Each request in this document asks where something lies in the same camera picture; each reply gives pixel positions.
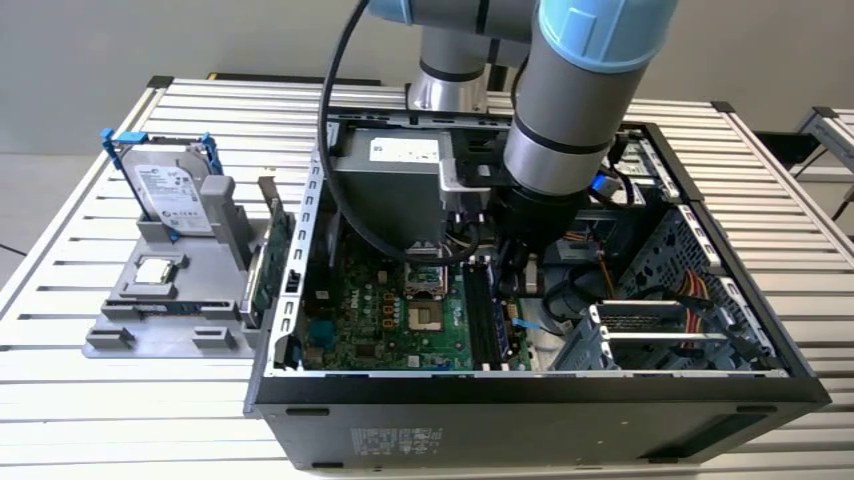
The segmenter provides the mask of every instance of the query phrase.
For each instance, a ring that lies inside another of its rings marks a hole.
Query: white wall
[[[153,74],[322,75],[348,0],[0,0],[0,152],[90,153]],[[851,0],[683,0],[639,95],[789,129],[854,106]],[[340,75],[401,84],[418,32],[365,18]]]

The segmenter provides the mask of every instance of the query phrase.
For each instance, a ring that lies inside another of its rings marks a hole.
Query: black cable
[[[841,216],[841,214],[844,213],[844,209],[848,208],[848,202],[847,200],[844,202],[841,202],[841,204],[839,205],[839,208],[836,208],[836,211],[832,214],[832,217],[829,217],[829,219],[835,222],[836,220],[839,220],[839,217]]]
[[[1,243],[0,243],[0,248],[3,249],[3,250],[7,250],[11,253],[18,254],[21,257],[26,256],[26,252],[18,250],[17,248],[9,247],[7,245],[3,245]]]
[[[635,186],[631,183],[628,175],[620,172],[616,167],[611,167],[611,171],[623,181],[623,188],[625,189],[625,207],[631,207],[635,204]]]
[[[812,166],[812,164],[815,163],[815,160],[817,160],[820,157],[824,156],[824,154],[827,153],[827,147],[821,148],[821,151],[817,155],[815,155],[808,162],[805,162],[805,165],[803,165],[803,168],[800,170],[797,170],[797,173],[795,173],[791,178],[797,178],[800,176],[800,174],[805,171],[807,168],[809,168],[809,166]]]
[[[524,73],[524,69],[528,66],[528,57],[524,57],[521,63],[518,64],[518,69],[516,70],[516,74],[512,77],[512,84],[509,86],[509,104],[512,105],[512,109],[516,109],[516,90],[518,88],[518,80],[521,79],[521,74]]]
[[[340,67],[341,57],[344,56],[344,51],[346,50],[346,43],[349,42],[352,31],[356,28],[358,19],[361,18],[361,13],[364,12],[366,5],[368,0],[358,0],[352,13],[349,14],[349,20],[346,21],[346,25],[344,26],[341,35],[337,38],[334,53],[332,54],[332,60],[329,62],[329,69],[325,74],[325,79],[322,80],[322,88],[320,89],[320,106],[317,110],[317,155],[320,157],[320,163],[322,165],[322,172],[325,173],[325,184],[329,189],[329,193],[332,194],[334,204],[337,205],[337,209],[349,222],[349,226],[356,231],[358,236],[361,236],[361,238],[364,238],[364,240],[370,244],[370,246],[376,250],[378,250],[380,253],[382,253],[382,255],[406,263],[433,266],[450,265],[468,259],[468,257],[477,250],[480,242],[480,231],[476,224],[466,224],[466,228],[469,230],[470,245],[468,245],[464,250],[456,252],[449,257],[425,258],[406,254],[404,251],[392,246],[385,240],[382,240],[358,219],[358,215],[356,214],[352,206],[349,205],[349,203],[346,203],[344,190],[337,180],[337,173],[334,172],[332,160],[329,159],[329,138],[326,131],[326,121],[329,99],[332,97],[332,85],[334,83],[334,77],[337,76],[337,68]]]

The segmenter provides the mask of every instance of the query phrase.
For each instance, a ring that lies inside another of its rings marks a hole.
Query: metal frame
[[[121,128],[186,136],[210,131],[224,145],[224,168],[237,179],[237,202],[249,216],[264,215],[266,207],[244,185],[253,185],[264,174],[274,175],[292,212],[305,182],[318,90],[318,85],[305,83],[178,79],[168,88],[146,90]],[[333,102],[397,108],[402,91],[341,86]],[[506,94],[489,94],[489,108],[510,113]],[[801,193],[789,194],[779,186],[767,159],[760,160],[739,136],[740,129],[732,129],[707,102],[635,100],[627,120],[660,126],[833,404],[699,467],[589,472],[540,466],[513,472],[449,473],[468,478],[848,478],[854,474],[854,328],[848,323],[854,285],[847,279],[854,267],[807,217]],[[103,171],[103,161],[98,157],[0,294],[0,344],[7,348],[0,351],[5,402],[0,416],[18,422],[0,424],[11,445],[10,450],[0,447],[9,454],[2,464],[27,465],[18,467],[19,472],[6,469],[11,476],[17,472],[57,478],[91,474],[168,478],[186,468],[193,475],[216,479],[292,474],[266,428],[252,420],[233,419],[241,415],[249,361],[89,361],[78,353],[93,312],[136,238],[138,210],[129,192],[110,180],[118,177]],[[755,185],[775,188],[753,189]],[[97,398],[111,401],[91,402]],[[55,447],[37,445],[47,441]],[[79,441],[87,442],[85,448],[65,445]],[[410,475],[422,478],[448,472],[418,470]]]

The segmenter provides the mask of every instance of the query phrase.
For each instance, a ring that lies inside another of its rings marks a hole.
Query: slatted metal table
[[[795,166],[799,181],[854,183],[854,110],[813,107],[796,132],[815,136],[841,164]]]
[[[118,130],[210,132],[249,215],[265,215],[254,186],[261,175],[274,176],[296,210],[318,90],[310,84],[174,80],[145,90]],[[332,98],[338,105],[404,105],[400,88],[340,86]],[[489,108],[510,113],[505,94],[490,95]],[[701,102],[636,100],[627,119],[661,127],[833,401],[704,465],[660,467],[644,476],[852,478],[854,246],[737,115]],[[133,247],[137,212],[101,155],[0,292],[0,465],[7,466],[0,477],[232,479],[292,473],[264,422],[241,415],[249,360],[87,360],[79,354]],[[542,467],[364,475],[640,473]]]

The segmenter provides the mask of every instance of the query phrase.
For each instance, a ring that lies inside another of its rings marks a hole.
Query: white sticker
[[[438,453],[441,428],[350,428],[356,455],[428,455]]]
[[[438,140],[384,138],[370,140],[372,162],[438,163]]]
[[[178,233],[210,233],[189,173],[178,167],[137,165],[136,175],[162,224]]]
[[[165,305],[133,305],[133,308],[140,311],[140,312],[156,312],[156,313],[165,313],[166,312],[166,308]]]

